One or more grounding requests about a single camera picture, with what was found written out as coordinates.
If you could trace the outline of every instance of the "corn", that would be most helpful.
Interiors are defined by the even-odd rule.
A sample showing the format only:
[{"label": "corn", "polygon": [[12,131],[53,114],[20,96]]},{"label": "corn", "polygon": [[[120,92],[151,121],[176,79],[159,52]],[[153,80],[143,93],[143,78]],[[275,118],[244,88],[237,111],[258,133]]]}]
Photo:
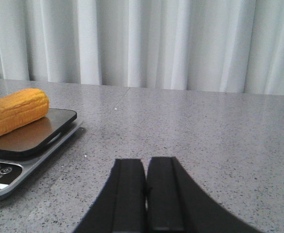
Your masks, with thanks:
[{"label": "corn", "polygon": [[37,88],[0,98],[0,136],[44,117],[48,110],[49,99]]}]

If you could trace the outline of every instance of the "black object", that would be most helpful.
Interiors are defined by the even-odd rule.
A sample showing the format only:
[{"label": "black object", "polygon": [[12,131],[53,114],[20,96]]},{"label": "black object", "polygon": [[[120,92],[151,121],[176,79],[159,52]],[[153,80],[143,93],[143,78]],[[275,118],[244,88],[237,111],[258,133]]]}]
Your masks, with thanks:
[{"label": "black object", "polygon": [[211,199],[175,157],[151,159],[147,204],[144,187],[141,161],[117,159],[74,233],[261,233]]},{"label": "black object", "polygon": [[147,172],[150,233],[184,233],[171,158],[153,157]]},{"label": "black object", "polygon": [[171,158],[187,233],[260,233],[211,199]]},{"label": "black object", "polygon": [[116,159],[111,175],[75,233],[144,233],[145,173],[139,159]]}]

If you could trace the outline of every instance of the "digital scale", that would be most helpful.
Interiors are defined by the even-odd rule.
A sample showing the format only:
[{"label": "digital scale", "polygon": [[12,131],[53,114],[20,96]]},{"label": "digital scale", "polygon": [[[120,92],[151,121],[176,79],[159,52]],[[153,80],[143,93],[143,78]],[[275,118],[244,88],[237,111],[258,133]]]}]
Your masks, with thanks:
[{"label": "digital scale", "polygon": [[45,117],[1,136],[0,200],[10,195],[81,123],[75,111],[50,108]]}]

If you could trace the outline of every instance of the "white curtain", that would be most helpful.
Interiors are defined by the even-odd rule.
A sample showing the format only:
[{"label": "white curtain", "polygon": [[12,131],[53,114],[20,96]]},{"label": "white curtain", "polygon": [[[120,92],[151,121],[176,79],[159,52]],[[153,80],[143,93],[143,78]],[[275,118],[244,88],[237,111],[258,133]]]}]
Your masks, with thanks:
[{"label": "white curtain", "polygon": [[0,78],[284,95],[284,0],[0,0]]}]

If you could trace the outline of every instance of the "countertop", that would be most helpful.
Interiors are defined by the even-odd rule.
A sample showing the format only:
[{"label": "countertop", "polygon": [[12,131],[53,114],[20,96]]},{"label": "countertop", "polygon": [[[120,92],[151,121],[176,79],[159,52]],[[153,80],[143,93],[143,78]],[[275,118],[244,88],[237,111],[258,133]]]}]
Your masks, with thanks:
[{"label": "countertop", "polygon": [[82,127],[0,201],[0,232],[70,233],[116,158],[176,156],[224,208],[284,233],[284,96],[0,80],[0,97],[44,90]]}]

